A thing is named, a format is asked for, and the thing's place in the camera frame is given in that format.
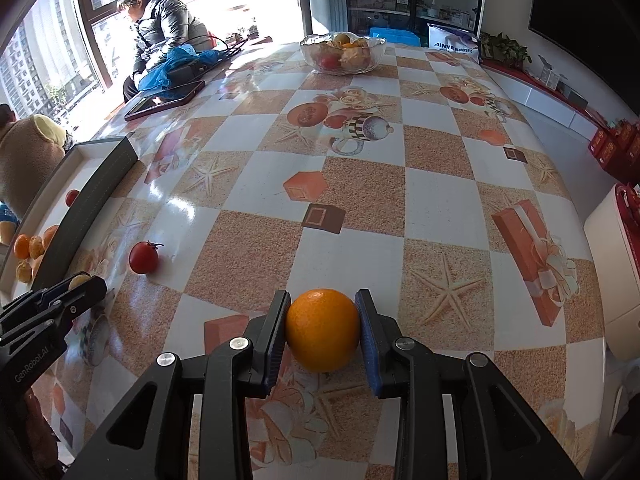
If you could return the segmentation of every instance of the orange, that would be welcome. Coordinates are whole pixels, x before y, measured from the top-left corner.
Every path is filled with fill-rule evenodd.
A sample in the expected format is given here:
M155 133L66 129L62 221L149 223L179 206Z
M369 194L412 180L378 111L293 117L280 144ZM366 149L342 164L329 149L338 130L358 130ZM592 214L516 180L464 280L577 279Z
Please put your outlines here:
M287 343L310 372L332 372L347 364L360 340L360 317L337 290L316 288L301 294L287 312Z
M42 245L44 246L44 250L46 251L47 249L49 249L49 245L51 243L51 240L53 238L53 236L56 234L56 231L58 230L58 227L60 227L59 225L52 225L51 227L47 228L46 231L44 231L44 234L42 235Z
M44 258L44 254L41 254L33 261L33 267L31 268L31 279L36 279L36 274L40 270L40 264L42 263L42 259Z
M44 245L42 244L42 238L39 236L32 236L31 240L29 240L29 256L34 260L38 256L42 256L44 254Z
M27 235L18 235L14 243L14 254L19 260L26 260L29 257L29 241Z

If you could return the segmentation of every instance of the tablet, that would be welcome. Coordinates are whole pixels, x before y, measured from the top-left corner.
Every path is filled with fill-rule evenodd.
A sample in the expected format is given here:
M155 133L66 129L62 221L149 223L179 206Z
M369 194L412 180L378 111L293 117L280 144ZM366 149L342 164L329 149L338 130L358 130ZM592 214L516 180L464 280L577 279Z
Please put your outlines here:
M204 88L204 85L204 81L194 81L186 85L161 90L155 94L143 97L140 102L124 116L124 120L133 121L140 117L187 104Z

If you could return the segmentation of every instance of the shelf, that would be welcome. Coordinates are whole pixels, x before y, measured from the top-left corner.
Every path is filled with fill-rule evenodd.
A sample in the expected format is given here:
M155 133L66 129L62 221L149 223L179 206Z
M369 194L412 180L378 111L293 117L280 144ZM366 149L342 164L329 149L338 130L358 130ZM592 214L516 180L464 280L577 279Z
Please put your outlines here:
M457 25L456 23L448 22L447 20L441 20L440 18L430 18L427 16L416 16L416 18L420 18L421 20L427 20L428 22L441 23L443 25L449 25L450 27L462 28L463 30L471 31L468 27L463 27L462 25Z
M385 10L385 9L367 9L367 7L349 7L349 10L362 10L363 12L379 12L380 14L397 14L398 16L408 16L408 12L401 12L400 10Z

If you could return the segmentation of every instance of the table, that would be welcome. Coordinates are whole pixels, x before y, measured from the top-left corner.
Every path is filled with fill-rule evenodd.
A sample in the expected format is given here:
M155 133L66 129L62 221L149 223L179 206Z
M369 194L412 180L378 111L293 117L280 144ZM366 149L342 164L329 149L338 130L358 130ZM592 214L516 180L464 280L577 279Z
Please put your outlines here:
M70 449L158 354L242 332L276 289L368 288L434 351L485 352L584 471L604 389L596 272L561 177L500 87L465 55L392 44L365 75L312 73L296 44L262 44L207 80L189 105L133 123L121 110L97 135L126 134L140 161L70 268L113 289L108 355L85 364L81 319L36 385ZM512 256L516 238L529 254ZM154 275L127 268L140 240L164 244ZM360 359L311 374L286 355L271 397L247 404L255 478L392 477L399 403L371 396Z

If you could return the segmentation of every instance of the red tomato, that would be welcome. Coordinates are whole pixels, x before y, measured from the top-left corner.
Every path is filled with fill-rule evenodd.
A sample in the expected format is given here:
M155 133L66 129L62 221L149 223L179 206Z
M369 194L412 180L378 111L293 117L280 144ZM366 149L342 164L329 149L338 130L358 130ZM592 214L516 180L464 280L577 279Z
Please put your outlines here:
M72 203L76 199L76 197L80 194L77 189L72 189L65 196L65 204L67 207L71 207Z
M158 268L158 246L151 242L138 242L129 253L129 267L136 274L148 274Z
M331 117L327 117L324 120L323 124L327 128L340 130L344 126L344 123L346 122L346 120L347 120L347 117L345 117L344 115L332 115Z
M340 58L335 56L322 56L318 65L324 70L338 70L340 68Z

